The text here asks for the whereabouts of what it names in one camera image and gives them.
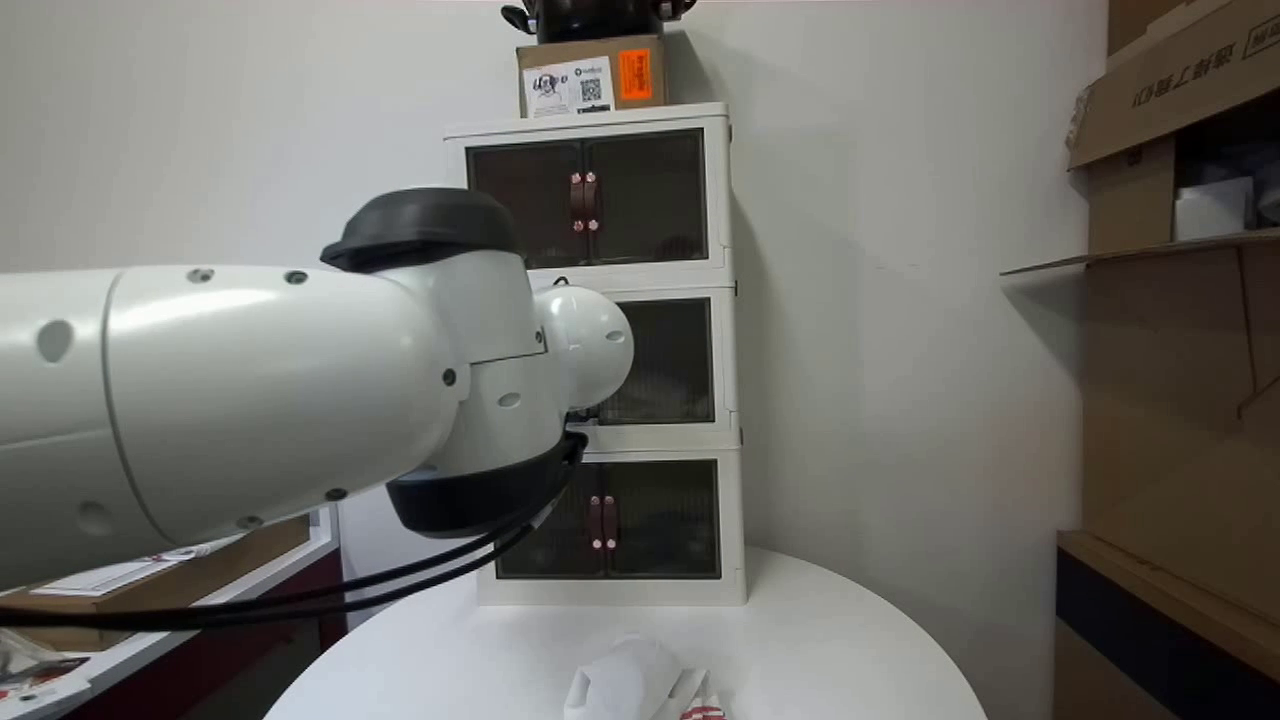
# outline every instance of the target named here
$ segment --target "white cabinet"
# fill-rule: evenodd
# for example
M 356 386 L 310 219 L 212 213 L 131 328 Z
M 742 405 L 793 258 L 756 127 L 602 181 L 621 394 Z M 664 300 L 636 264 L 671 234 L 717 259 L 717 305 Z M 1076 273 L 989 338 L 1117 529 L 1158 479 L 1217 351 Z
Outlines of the white cabinet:
M 449 136 L 495 195 L 530 288 L 613 295 L 636 328 L 556 514 L 485 576 L 492 599 L 742 599 L 736 286 L 721 103 Z

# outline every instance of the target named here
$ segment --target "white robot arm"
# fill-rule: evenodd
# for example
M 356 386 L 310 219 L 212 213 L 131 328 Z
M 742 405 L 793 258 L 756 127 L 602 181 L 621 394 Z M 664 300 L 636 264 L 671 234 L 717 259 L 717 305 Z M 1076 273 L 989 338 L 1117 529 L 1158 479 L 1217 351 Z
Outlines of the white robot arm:
M 322 259 L 0 275 L 0 587 L 403 477 L 474 497 L 631 368 L 613 300 L 530 300 L 485 195 L 379 195 Z

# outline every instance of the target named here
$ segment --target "white round table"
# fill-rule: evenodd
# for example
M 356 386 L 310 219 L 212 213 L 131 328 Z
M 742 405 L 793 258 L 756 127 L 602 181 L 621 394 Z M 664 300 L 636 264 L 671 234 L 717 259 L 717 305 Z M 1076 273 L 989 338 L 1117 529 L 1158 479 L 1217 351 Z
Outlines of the white round table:
M 614 641 L 706 670 L 729 720 L 982 720 L 959 670 L 875 591 L 752 551 L 746 604 L 474 604 L 460 582 L 390 604 L 318 656 L 270 720 L 558 720 Z

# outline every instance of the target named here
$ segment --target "wooden shelf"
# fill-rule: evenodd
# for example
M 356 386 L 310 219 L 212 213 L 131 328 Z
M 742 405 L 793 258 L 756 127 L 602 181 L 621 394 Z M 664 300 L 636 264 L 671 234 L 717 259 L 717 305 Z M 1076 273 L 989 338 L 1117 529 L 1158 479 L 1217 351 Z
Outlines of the wooden shelf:
M 1239 234 L 1239 235 L 1221 235 L 1221 239 L 1166 246 L 1166 247 L 1139 247 L 1139 252 L 1059 258 L 1059 259 L 1042 259 L 1042 264 L 1008 269 L 998 275 L 1031 275 L 1031 273 L 1054 273 L 1054 269 L 1091 269 L 1091 264 L 1193 258 L 1193 252 L 1254 247 L 1254 246 L 1280 246 L 1280 228 L 1259 228 L 1259 234 Z

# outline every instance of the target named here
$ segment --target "wall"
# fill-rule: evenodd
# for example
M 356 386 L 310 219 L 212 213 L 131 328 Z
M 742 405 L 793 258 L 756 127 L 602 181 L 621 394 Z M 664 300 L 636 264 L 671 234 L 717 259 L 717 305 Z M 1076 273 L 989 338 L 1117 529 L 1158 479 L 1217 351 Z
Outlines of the wall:
M 1076 516 L 1059 173 L 1098 0 L 704 0 L 736 117 L 752 537 L 848 574 L 1042 717 L 1053 532 Z M 0 0 L 0 269 L 310 259 L 441 132 L 504 121 L 495 0 Z M 379 497 L 356 574 L 422 551 Z

